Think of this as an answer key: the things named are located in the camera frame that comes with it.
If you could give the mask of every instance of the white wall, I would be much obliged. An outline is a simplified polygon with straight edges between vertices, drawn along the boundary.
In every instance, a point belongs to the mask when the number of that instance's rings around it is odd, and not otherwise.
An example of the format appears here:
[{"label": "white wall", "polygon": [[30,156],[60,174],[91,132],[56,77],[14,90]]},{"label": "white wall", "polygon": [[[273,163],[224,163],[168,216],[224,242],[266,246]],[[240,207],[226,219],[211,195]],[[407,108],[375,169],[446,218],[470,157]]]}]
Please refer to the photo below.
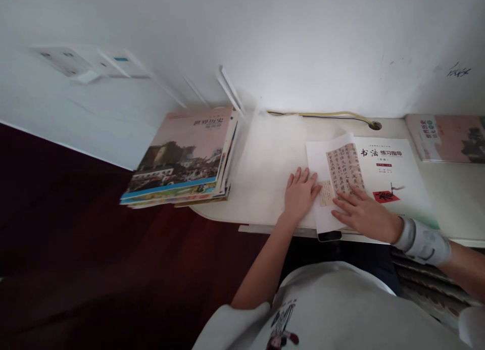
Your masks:
[{"label": "white wall", "polygon": [[[346,109],[376,117],[484,114],[482,4],[0,0],[0,119],[135,167],[161,110],[174,106],[149,81],[66,86],[63,75],[25,52],[26,46],[42,43],[127,48],[187,104],[200,101],[181,73],[213,105],[227,101],[214,78],[223,64],[240,91],[275,110]],[[471,70],[447,76],[457,62],[458,68]],[[76,101],[89,102],[94,114],[66,102],[74,90]],[[110,99],[99,103],[98,96],[107,94]],[[146,100],[139,103],[142,97]],[[108,110],[101,114],[101,108]]]}]

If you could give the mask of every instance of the sheet of paper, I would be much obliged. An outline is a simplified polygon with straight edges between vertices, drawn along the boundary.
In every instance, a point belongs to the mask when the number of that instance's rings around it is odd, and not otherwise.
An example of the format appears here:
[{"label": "sheet of paper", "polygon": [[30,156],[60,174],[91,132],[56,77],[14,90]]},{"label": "sheet of paper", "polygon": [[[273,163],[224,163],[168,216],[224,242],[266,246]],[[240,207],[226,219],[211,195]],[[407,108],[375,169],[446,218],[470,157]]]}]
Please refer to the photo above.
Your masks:
[{"label": "sheet of paper", "polygon": [[313,205],[317,232],[344,228],[331,214],[332,210],[341,211],[332,198],[336,191],[350,193],[349,183],[364,188],[354,135],[347,133],[329,141],[307,142],[307,157],[310,171],[318,173],[318,181],[323,185],[320,199]]}]

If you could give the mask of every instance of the graffiti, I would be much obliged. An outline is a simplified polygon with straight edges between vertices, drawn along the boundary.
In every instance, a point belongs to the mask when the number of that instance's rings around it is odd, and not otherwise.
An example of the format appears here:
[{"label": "graffiti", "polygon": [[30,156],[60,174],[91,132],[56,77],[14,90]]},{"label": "graffiti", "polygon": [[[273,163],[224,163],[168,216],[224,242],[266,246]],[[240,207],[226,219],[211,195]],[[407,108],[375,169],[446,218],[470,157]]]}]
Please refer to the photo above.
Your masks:
[{"label": "graffiti", "polygon": [[460,62],[455,63],[455,65],[450,69],[448,72],[448,75],[446,76],[456,76],[456,77],[462,77],[465,75],[468,75],[468,72],[471,70],[471,68],[463,68],[463,69],[455,69],[455,67],[458,66]]}]

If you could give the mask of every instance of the finger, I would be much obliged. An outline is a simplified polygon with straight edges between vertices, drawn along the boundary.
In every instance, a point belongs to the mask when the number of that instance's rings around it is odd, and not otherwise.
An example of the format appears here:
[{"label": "finger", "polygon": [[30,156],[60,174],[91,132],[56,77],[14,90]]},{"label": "finger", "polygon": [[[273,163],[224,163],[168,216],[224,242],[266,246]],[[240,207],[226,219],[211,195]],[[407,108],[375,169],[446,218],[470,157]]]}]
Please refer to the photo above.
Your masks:
[{"label": "finger", "polygon": [[312,201],[315,200],[315,198],[318,196],[318,194],[320,193],[321,190],[322,190],[322,185],[318,185],[318,186],[312,188],[312,191],[311,191],[311,194],[310,194]]},{"label": "finger", "polygon": [[293,183],[293,173],[290,173],[288,178],[288,183],[286,184],[286,188],[290,187]]},{"label": "finger", "polygon": [[308,179],[307,183],[310,187],[313,187],[313,185],[315,184],[315,182],[317,181],[317,177],[318,177],[318,174],[315,172],[314,174],[312,174],[312,176]]},{"label": "finger", "polygon": [[362,201],[370,200],[372,199],[367,195],[364,191],[359,189],[357,186],[350,185],[350,189],[357,195],[358,198],[360,198]]},{"label": "finger", "polygon": [[300,175],[302,174],[302,168],[301,167],[298,167],[296,173],[295,173],[295,177],[293,179],[293,184],[297,183],[298,180],[300,179]]},{"label": "finger", "polygon": [[342,213],[338,212],[337,210],[332,210],[332,215],[337,220],[339,220],[342,224],[350,226],[350,216],[349,215],[342,214]]},{"label": "finger", "polygon": [[353,214],[355,212],[355,206],[352,206],[347,201],[342,201],[342,200],[339,200],[338,198],[334,198],[332,201],[335,205],[337,205],[338,207],[340,207],[342,210],[344,210],[349,214]]},{"label": "finger", "polygon": [[301,177],[300,177],[300,180],[298,181],[298,183],[305,183],[308,179],[308,175],[310,174],[310,170],[307,168],[305,168],[305,170],[303,171]]},{"label": "finger", "polygon": [[345,201],[350,202],[352,205],[357,206],[359,203],[360,199],[354,195],[347,195],[344,192],[338,191],[337,195],[341,198],[343,198]]}]

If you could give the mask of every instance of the black cable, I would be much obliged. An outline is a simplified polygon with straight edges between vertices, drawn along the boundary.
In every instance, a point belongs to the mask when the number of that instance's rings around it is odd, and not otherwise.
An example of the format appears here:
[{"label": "black cable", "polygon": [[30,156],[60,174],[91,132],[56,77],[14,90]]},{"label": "black cable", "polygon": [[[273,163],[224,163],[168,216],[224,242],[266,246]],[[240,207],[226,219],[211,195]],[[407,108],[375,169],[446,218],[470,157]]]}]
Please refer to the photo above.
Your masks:
[{"label": "black cable", "polygon": [[304,118],[321,118],[321,119],[351,119],[351,120],[358,120],[358,121],[361,121],[361,122],[364,122],[366,123],[369,127],[371,126],[368,122],[366,122],[365,120],[362,120],[362,119],[359,119],[359,118],[356,118],[356,117],[333,117],[333,116],[319,116],[319,115],[300,115],[300,114],[284,114],[284,113],[277,113],[277,112],[271,112],[269,113],[271,115],[276,115],[276,116],[282,116],[282,115],[298,115],[298,116],[301,116],[301,117],[304,117]]}]

